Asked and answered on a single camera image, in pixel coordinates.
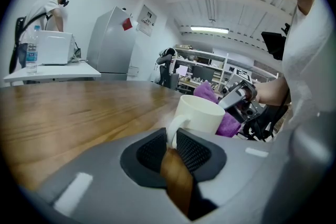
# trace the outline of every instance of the desk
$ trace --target desk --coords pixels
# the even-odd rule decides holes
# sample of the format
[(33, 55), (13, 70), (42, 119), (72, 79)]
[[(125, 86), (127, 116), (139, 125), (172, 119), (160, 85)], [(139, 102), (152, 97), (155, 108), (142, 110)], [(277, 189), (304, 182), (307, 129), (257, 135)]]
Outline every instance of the desk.
[[(1, 88), (1, 150), (15, 180), (34, 190), (92, 146), (168, 126), (180, 96), (146, 81), (73, 81)], [(192, 176), (175, 150), (167, 151), (161, 173), (170, 198), (187, 212)]]
[[(183, 79), (180, 79), (179, 80), (179, 85), (185, 85), (185, 86), (188, 86), (188, 87), (191, 87), (191, 88), (197, 88), (198, 84), (194, 84), (190, 81), (186, 81), (186, 80), (183, 80)], [(217, 98), (223, 98), (223, 95), (220, 93), (220, 92), (217, 92), (217, 91), (214, 91), (215, 95), (217, 96)]]
[(22, 68), (4, 77), (5, 82), (24, 80), (64, 81), (73, 78), (100, 77), (101, 74), (86, 62), (71, 62), (65, 66), (38, 66), (37, 73), (28, 75), (26, 68)]

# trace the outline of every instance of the purple cloth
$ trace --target purple cloth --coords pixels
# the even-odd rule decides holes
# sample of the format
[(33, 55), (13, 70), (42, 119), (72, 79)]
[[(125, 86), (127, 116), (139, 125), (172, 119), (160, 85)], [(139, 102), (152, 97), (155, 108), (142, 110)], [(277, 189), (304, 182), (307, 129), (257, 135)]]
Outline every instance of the purple cloth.
[[(209, 82), (207, 81), (203, 82), (194, 90), (194, 95), (214, 102), (216, 104), (218, 103), (218, 99)], [(223, 120), (220, 123), (216, 134), (225, 137), (233, 137), (238, 133), (240, 127), (241, 124), (233, 116), (225, 112)]]

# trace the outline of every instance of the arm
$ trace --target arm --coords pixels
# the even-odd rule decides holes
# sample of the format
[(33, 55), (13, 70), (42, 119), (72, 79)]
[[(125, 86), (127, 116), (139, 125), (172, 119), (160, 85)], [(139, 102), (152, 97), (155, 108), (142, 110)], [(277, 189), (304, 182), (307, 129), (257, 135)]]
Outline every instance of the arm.
[[(256, 100), (261, 104), (281, 105), (288, 91), (288, 85), (285, 78), (279, 78), (266, 83), (254, 84), (257, 89)], [(290, 95), (285, 104), (290, 102)]]
[(63, 32), (63, 18), (62, 18), (61, 10), (59, 8), (54, 8), (53, 10), (50, 11), (50, 13), (55, 18), (58, 31)]

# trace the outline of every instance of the red magnet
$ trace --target red magnet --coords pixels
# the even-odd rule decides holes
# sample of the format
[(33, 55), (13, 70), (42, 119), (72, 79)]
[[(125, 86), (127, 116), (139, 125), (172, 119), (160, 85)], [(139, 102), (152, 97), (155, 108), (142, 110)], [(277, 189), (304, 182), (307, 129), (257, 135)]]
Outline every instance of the red magnet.
[(131, 24), (131, 20), (129, 18), (127, 18), (123, 23), (122, 23), (122, 27), (124, 28), (124, 31), (132, 28), (132, 24)]

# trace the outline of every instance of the water bottle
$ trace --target water bottle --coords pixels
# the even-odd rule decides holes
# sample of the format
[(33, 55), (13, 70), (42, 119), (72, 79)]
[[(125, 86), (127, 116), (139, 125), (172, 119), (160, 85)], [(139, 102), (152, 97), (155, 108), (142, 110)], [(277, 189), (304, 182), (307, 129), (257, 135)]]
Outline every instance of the water bottle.
[(40, 26), (35, 25), (34, 33), (28, 37), (26, 58), (26, 70), (28, 75), (34, 75), (37, 72), (37, 45), (39, 31)]

